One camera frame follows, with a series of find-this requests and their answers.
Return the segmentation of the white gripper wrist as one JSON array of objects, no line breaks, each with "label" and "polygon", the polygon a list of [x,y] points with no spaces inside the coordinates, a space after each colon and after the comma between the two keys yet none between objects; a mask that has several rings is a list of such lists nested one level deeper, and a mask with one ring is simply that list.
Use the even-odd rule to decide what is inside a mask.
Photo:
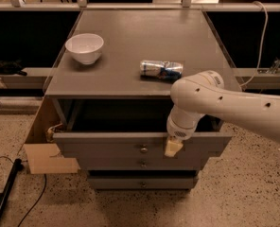
[{"label": "white gripper wrist", "polygon": [[170,135],[166,140],[166,157],[174,157],[182,149],[182,141],[193,135],[202,118],[202,113],[186,112],[173,106],[166,122],[166,129]]}]

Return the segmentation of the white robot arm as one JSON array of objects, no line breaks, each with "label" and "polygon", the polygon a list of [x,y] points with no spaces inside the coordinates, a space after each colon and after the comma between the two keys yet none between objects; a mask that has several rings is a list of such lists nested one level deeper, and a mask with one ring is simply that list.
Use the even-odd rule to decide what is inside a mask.
[{"label": "white robot arm", "polygon": [[229,91],[221,75],[204,71],[178,79],[170,90],[165,156],[173,157],[206,114],[280,144],[280,96]]}]

